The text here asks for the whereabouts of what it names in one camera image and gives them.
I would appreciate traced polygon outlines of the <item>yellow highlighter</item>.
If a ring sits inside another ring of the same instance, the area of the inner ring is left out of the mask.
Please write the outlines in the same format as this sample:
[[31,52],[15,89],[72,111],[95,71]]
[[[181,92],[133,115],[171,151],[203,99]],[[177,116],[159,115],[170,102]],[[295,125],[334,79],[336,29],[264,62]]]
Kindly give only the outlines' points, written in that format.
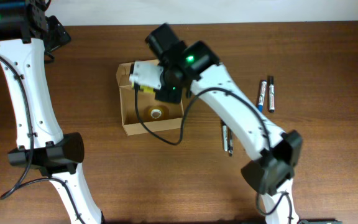
[[132,88],[134,90],[138,90],[138,91],[141,91],[143,93],[148,93],[148,94],[152,94],[152,95],[155,94],[155,90],[152,87],[143,86],[143,85],[141,85],[141,86],[134,86],[133,85]]

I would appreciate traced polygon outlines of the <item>yellow tape roll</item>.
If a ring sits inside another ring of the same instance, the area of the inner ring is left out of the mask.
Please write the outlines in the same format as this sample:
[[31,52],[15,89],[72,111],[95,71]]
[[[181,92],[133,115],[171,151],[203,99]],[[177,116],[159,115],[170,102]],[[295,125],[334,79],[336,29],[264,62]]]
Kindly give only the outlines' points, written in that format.
[[163,105],[148,106],[144,110],[144,120],[146,122],[161,121],[169,118],[169,109]]

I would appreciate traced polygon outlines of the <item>brown cardboard box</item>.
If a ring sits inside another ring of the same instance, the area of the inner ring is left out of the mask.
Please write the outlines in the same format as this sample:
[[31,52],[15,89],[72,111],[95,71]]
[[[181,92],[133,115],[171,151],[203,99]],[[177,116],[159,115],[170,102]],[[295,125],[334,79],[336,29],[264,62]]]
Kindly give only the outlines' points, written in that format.
[[[119,96],[121,104],[121,123],[128,136],[135,134],[144,134],[147,131],[145,127],[153,132],[179,129],[181,119],[184,115],[183,103],[173,104],[157,101],[155,95],[138,92],[138,109],[139,115],[145,124],[143,127],[135,112],[135,93],[129,76],[132,73],[133,62],[122,63],[118,66],[116,72],[117,85],[119,87]],[[144,120],[144,110],[148,106],[163,105],[169,109],[169,118],[161,121],[146,122]]]

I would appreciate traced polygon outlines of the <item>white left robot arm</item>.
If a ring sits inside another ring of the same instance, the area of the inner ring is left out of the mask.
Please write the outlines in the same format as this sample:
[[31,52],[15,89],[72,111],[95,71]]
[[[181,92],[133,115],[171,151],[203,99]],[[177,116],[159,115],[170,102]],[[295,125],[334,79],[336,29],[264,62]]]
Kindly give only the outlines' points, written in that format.
[[41,173],[57,190],[72,223],[104,223],[85,175],[85,147],[79,133],[60,128],[50,98],[45,65],[71,38],[47,1],[0,1],[0,64],[16,119],[12,166]]

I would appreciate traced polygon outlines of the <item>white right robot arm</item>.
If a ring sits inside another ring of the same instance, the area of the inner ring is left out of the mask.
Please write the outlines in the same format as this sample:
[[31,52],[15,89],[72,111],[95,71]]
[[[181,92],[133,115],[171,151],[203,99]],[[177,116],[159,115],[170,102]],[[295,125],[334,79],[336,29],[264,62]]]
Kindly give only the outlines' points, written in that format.
[[271,122],[243,94],[218,56],[202,41],[187,46],[164,23],[146,38],[163,71],[163,91],[186,89],[204,101],[236,135],[250,158],[241,169],[256,192],[256,207],[266,223],[298,223],[293,178],[303,138]]

